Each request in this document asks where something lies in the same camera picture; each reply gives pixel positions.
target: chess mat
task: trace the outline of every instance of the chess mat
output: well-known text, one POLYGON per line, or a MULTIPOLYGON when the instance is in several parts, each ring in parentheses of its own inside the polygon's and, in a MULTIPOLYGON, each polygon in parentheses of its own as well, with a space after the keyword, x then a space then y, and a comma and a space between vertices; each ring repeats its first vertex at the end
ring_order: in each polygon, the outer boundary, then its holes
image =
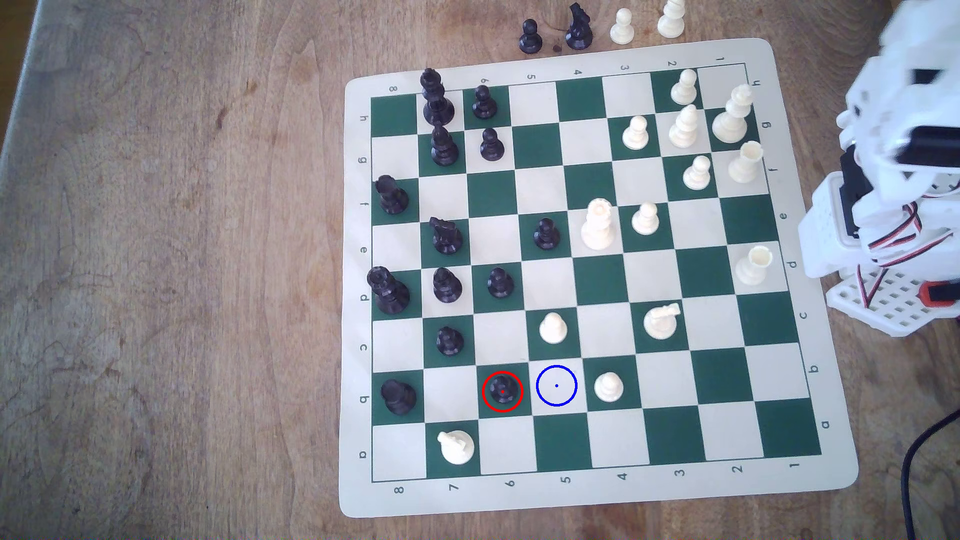
POLYGON ((340 500, 368 517, 621 503, 844 487, 856 456, 819 281, 804 276, 797 225, 804 215, 777 71, 760 39, 682 43, 438 70, 456 109, 446 126, 460 148, 452 165, 430 158, 419 72, 351 81, 346 91, 343 384, 340 500), (675 147, 667 131, 681 108, 670 88, 697 71, 696 142, 675 147), (752 85, 744 139, 710 132, 731 90, 752 85), (491 88, 498 112, 476 118, 473 89, 491 88), (647 119, 641 150, 620 138, 633 115, 647 119), (494 127, 501 160, 479 154, 494 127), (743 141, 764 148, 763 175, 731 180, 743 141), (711 181, 685 187, 694 157, 710 158, 711 181), (372 182, 389 174, 410 196, 402 213, 378 205, 372 182), (590 200, 613 205, 613 244, 580 236, 590 200), (658 230, 637 234, 631 217, 657 204, 658 230), (431 216, 453 220, 464 246, 432 246, 431 216), (544 251, 542 217, 561 232, 544 251), (751 247, 774 254, 766 280, 732 272, 751 247), (371 301, 366 274, 386 266, 411 292, 387 315, 371 301), (433 295, 436 268, 463 295, 433 295), (516 290, 495 299, 491 269, 516 290), (682 315, 664 340, 643 329, 652 307, 682 315), (556 311, 566 339, 545 343, 543 316, 556 311), (460 331, 464 350, 440 354, 440 327, 460 331), (516 407, 485 402, 494 373, 517 377, 516 407), (623 397, 600 401, 596 378, 619 375, 623 397), (380 384, 411 384, 418 401, 397 416, 380 384), (437 434, 462 430, 473 458, 452 465, 437 434))

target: wood grain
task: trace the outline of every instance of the wood grain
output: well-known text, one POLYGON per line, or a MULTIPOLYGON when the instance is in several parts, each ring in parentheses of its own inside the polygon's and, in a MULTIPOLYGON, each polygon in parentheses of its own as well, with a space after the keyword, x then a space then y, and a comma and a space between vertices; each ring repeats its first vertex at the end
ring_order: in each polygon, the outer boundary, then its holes
MULTIPOLYGON (((585 0, 597 39, 659 2, 585 0)), ((809 204, 886 0, 698 0, 680 41, 773 44, 809 204)), ((860 459, 835 492, 354 520, 337 504, 344 86, 519 60, 565 2, 47 0, 0 160, 0 536, 902 536, 900 460, 958 406, 960 333, 830 312, 860 459)), ((563 48, 559 54, 574 54, 563 48)), ((824 287, 833 281, 825 280, 824 287)), ((960 428, 914 464, 960 537, 960 428)))

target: black chess piece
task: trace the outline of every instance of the black chess piece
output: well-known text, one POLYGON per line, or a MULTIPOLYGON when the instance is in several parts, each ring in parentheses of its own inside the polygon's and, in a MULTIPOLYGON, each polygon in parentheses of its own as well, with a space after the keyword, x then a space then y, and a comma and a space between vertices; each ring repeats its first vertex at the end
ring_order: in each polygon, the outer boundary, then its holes
POLYGON ((537 21, 523 21, 523 36, 520 36, 520 50, 528 55, 537 54, 543 46, 543 38, 537 34, 537 21))
POLYGON ((496 100, 490 97, 487 85, 480 85, 473 91, 473 115, 481 120, 493 118, 496 114, 496 100))
POLYGON ((487 161, 496 161, 503 158, 503 141, 496 136, 494 128, 483 131, 483 142, 480 143, 480 156, 487 161))
POLYGON ((410 304, 410 289, 383 266, 370 269, 367 284, 373 291, 373 303, 388 315, 400 313, 410 304))
POLYGON ((557 230, 557 226, 549 217, 544 217, 537 224, 537 230, 534 231, 534 243, 542 250, 552 250, 560 243, 560 231, 557 230))
POLYGON ((397 416, 410 412, 417 404, 417 390, 406 382, 387 379, 380 385, 380 397, 387 410, 397 416))
POLYGON ((514 292, 514 278, 503 268, 497 266, 487 278, 487 290, 494 298, 507 298, 514 292))
POLYGON ((382 175, 374 184, 376 192, 380 194, 380 207, 389 214, 397 214, 407 209, 410 197, 407 192, 396 185, 396 180, 390 175, 382 175))
POLYGON ((433 273, 433 295, 437 300, 444 304, 456 302, 464 292, 464 286, 460 280, 446 268, 438 268, 433 273))

